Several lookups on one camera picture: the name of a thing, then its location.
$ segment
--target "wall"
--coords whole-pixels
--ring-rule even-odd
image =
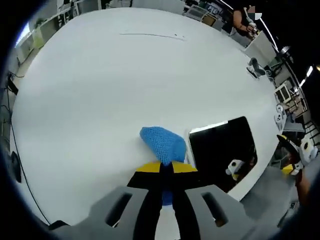
[[[35,29],[35,24],[39,18],[48,19],[57,13],[57,0],[48,0],[43,7],[36,12],[29,20],[30,31]]]
[[[89,13],[99,9],[97,0],[84,0],[78,4],[79,14]]]
[[[132,7],[158,9],[182,15],[185,2],[181,0],[133,0]]]

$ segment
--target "person's arm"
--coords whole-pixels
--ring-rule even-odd
[[[252,26],[245,26],[241,24],[242,21],[242,14],[239,10],[235,10],[233,12],[233,26],[239,30],[245,31],[245,32],[251,32],[253,30]]]
[[[307,180],[304,172],[300,170],[295,179],[296,191],[301,205],[305,206],[308,202],[308,192],[310,189],[310,182]]]

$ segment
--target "ceiling light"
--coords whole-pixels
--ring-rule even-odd
[[[309,70],[308,70],[308,72],[306,73],[306,76],[307,76],[307,77],[310,76],[310,74],[312,73],[313,69],[314,69],[314,68],[313,68],[312,66],[309,67]]]
[[[305,82],[306,82],[306,80],[305,80],[305,79],[303,79],[303,80],[300,82],[300,84],[299,84],[299,88],[301,88],[301,87],[302,87],[302,85],[303,85]]]

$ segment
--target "desk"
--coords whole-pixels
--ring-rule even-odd
[[[94,202],[156,160],[139,137],[143,126],[184,136],[245,116],[258,162],[229,192],[241,200],[279,133],[274,86],[252,78],[249,60],[228,36],[170,12],[114,8],[69,21],[31,63],[12,115],[21,162],[49,221],[80,222]],[[15,151],[12,135],[10,142]]]

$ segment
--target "yellow object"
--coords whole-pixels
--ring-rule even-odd
[[[283,137],[285,140],[287,140],[287,137],[285,135],[279,135],[281,137]]]
[[[288,166],[285,166],[284,168],[282,168],[282,172],[286,175],[290,174],[292,171],[294,170],[294,166],[292,166],[292,164],[289,164]]]
[[[145,173],[159,173],[160,171],[160,162],[149,162],[143,166],[137,168],[136,172],[145,172]]]
[[[233,180],[237,181],[239,177],[239,174],[232,174]]]
[[[173,172],[175,174],[178,173],[189,173],[189,172],[197,172],[198,170],[192,167],[190,164],[172,161]]]
[[[136,172],[144,172],[144,173],[159,173],[160,172],[160,162],[149,162],[144,164],[141,167],[138,167],[135,171]],[[190,172],[197,172],[198,170],[192,167],[190,164],[172,161],[173,172],[175,174],[178,173],[190,173]]]

